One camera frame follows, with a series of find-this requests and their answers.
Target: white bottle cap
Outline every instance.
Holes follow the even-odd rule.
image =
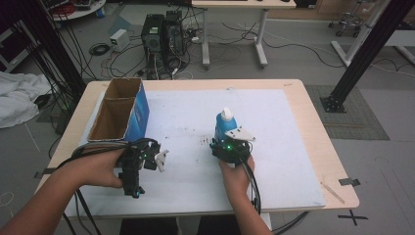
[[[231,120],[233,118],[233,114],[229,110],[229,108],[225,107],[225,108],[223,108],[221,117],[222,117],[222,120],[228,121],[228,120]]]

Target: person's left arm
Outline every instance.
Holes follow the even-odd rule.
[[[4,234],[53,234],[70,198],[82,185],[122,187],[114,175],[122,150],[69,162],[50,175],[33,198],[3,228]]]

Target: blue box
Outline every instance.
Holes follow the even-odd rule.
[[[135,141],[146,135],[150,109],[140,78],[113,78],[88,141]]]

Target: white fabric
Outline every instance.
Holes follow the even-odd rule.
[[[43,74],[10,74],[0,71],[0,128],[23,123],[38,115],[39,110],[33,102],[50,89]]]

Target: bottle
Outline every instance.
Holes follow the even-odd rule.
[[[229,108],[224,108],[223,111],[216,116],[214,139],[221,143],[225,138],[227,138],[225,132],[236,128],[238,128],[238,126],[232,112]]]

